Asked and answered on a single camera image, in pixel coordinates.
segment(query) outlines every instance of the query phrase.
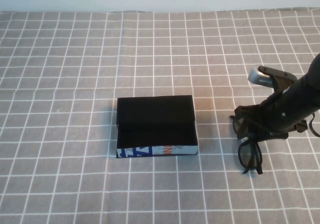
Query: cable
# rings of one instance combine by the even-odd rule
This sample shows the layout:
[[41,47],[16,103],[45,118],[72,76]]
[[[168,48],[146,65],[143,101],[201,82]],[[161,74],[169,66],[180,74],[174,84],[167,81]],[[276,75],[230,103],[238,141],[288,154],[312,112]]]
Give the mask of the cable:
[[313,120],[315,119],[316,115],[313,113],[312,116],[313,116],[313,118],[312,118],[312,120],[309,122],[309,129],[310,129],[310,131],[312,132],[313,135],[315,135],[316,137],[319,137],[319,138],[320,138],[320,134],[318,134],[318,133],[315,131],[315,129],[313,128],[313,126],[312,126],[312,122],[313,122]]

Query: printed label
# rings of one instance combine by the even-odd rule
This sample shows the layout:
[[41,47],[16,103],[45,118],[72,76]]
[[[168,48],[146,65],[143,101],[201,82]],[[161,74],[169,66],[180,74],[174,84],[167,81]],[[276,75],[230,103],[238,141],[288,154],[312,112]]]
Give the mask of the printed label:
[[165,145],[117,149],[119,157],[137,157],[153,155],[193,155],[197,154],[197,151],[197,145]]

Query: box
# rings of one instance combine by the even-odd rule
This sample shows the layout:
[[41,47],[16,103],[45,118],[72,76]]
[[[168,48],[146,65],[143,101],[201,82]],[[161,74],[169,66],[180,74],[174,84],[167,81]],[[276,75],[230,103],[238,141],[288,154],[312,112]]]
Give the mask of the box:
[[118,98],[117,158],[195,155],[192,95]]

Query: table surface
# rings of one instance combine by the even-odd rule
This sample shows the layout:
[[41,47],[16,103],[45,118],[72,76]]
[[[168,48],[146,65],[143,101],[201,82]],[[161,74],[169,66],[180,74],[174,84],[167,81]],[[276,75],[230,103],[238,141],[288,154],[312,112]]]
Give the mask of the table surface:
[[[319,52],[319,9],[0,14],[0,223],[320,223],[319,139],[242,174],[228,118],[272,93],[252,68]],[[118,97],[184,94],[199,155],[116,159]]]

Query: eyeglasses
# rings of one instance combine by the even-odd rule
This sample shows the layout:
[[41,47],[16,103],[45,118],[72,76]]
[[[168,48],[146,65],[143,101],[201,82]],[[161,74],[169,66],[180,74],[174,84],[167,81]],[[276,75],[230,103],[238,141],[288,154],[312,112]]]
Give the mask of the eyeglasses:
[[[247,128],[246,120],[243,118],[233,119],[233,130],[236,134],[243,133],[244,129]],[[238,158],[240,164],[245,168],[244,174],[249,170],[256,170],[258,174],[263,174],[262,171],[262,153],[260,147],[256,141],[248,139],[244,141],[238,148]]]

